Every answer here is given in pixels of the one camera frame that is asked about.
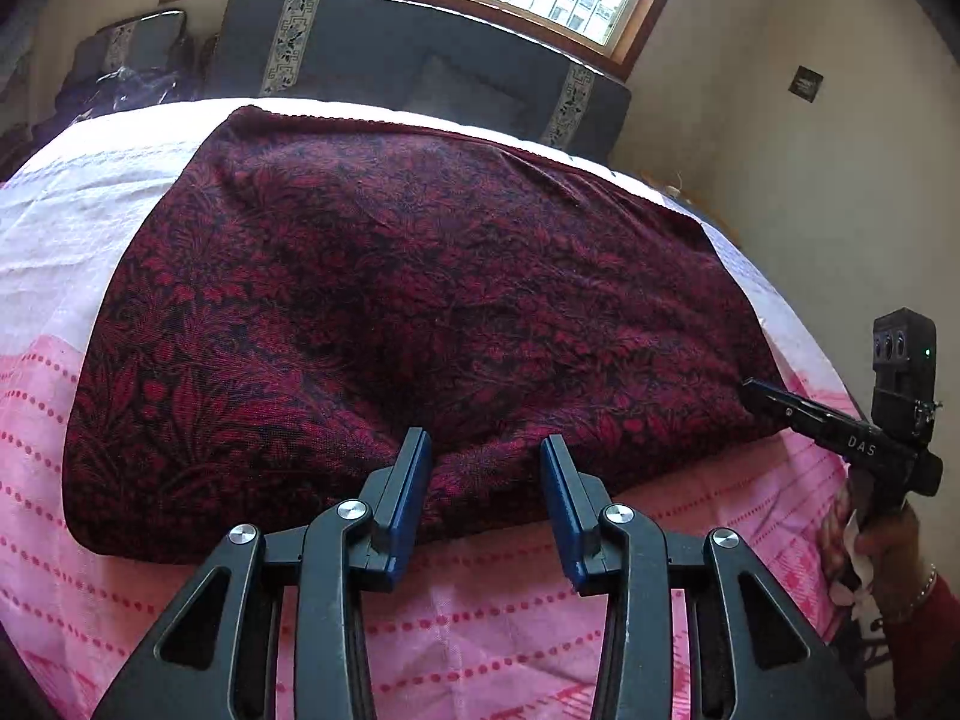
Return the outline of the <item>red sleeve forearm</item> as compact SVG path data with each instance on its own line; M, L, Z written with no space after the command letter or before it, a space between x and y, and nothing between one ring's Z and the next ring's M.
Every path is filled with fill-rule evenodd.
M908 616L884 621L896 718L958 718L958 598L940 577Z

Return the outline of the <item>person's right hand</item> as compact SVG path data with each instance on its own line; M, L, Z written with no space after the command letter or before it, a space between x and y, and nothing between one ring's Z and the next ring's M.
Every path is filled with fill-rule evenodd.
M833 497L817 535L822 571L828 582L838 580L851 556L857 554L874 567L872 596L884 621L908 616L928 596L937 578L935 567L921 553L919 520L910 504L884 515L848 548L843 532L853 515L850 486L844 484Z

